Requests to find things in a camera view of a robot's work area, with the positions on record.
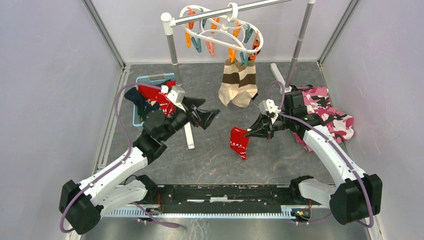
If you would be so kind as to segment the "white clip hanger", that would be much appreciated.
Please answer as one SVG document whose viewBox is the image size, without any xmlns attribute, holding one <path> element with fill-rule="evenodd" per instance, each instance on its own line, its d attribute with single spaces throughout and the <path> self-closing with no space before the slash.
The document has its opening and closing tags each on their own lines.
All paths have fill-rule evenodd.
<svg viewBox="0 0 424 240">
<path fill-rule="evenodd" d="M 236 49 L 237 52 L 253 54 L 258 50 L 252 48 L 256 34 L 260 39 L 258 49 L 261 51 L 264 46 L 264 37 L 258 27 L 254 24 L 239 19 L 239 13 L 244 10 L 261 7 L 264 2 L 254 2 L 245 5 L 238 5 L 235 2 L 228 4 L 222 10 L 211 10 L 200 5 L 188 5 L 184 7 L 178 18 L 172 19 L 169 24 L 172 27 L 180 26 L 191 37 L 200 38 L 201 41 L 213 42 L 226 48 Z M 238 37 L 233 36 L 236 21 L 241 24 Z M 250 25 L 254 32 L 248 43 L 244 43 L 245 30 Z"/>
</svg>

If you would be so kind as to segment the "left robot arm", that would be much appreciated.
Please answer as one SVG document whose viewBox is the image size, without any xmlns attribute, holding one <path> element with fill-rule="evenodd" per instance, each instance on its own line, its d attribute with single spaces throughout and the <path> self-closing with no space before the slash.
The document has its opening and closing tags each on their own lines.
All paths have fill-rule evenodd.
<svg viewBox="0 0 424 240">
<path fill-rule="evenodd" d="M 165 115 L 151 111 L 144 121 L 141 135 L 129 143 L 129 148 L 103 170 L 81 180 L 69 180 L 62 186 L 59 201 L 63 233 L 76 231 L 83 235 L 92 230 L 109 213 L 125 205 L 143 201 L 153 203 L 157 190 L 142 180 L 119 186 L 127 177 L 157 160 L 167 149 L 165 141 L 186 124 L 207 129 L 219 109 L 205 110 L 200 106 L 204 98 L 183 97 L 177 110 Z"/>
</svg>

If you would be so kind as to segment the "pink camouflage bag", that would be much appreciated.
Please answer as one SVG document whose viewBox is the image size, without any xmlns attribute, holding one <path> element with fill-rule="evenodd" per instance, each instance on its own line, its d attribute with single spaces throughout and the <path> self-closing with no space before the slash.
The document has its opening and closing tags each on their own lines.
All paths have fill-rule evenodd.
<svg viewBox="0 0 424 240">
<path fill-rule="evenodd" d="M 317 114 L 328 128 L 331 136 L 338 144 L 350 140 L 354 136 L 354 118 L 331 103 L 329 90 L 325 86 L 300 86 L 304 104 L 309 114 Z"/>
</svg>

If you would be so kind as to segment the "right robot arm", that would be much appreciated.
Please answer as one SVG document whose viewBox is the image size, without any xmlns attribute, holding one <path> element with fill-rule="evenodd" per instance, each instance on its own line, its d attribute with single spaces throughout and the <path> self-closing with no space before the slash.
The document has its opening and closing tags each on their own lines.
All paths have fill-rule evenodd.
<svg viewBox="0 0 424 240">
<path fill-rule="evenodd" d="M 324 205 L 341 225 L 357 222 L 372 228 L 374 217 L 381 210 L 383 181 L 350 159 L 322 118 L 308 112 L 300 91 L 292 91 L 287 97 L 283 105 L 276 105 L 271 99 L 262 100 L 260 114 L 245 136 L 271 139 L 276 131 L 283 130 L 297 134 L 319 157 L 334 185 L 311 176 L 298 177 L 288 191 L 289 199 L 295 204 L 310 199 Z"/>
</svg>

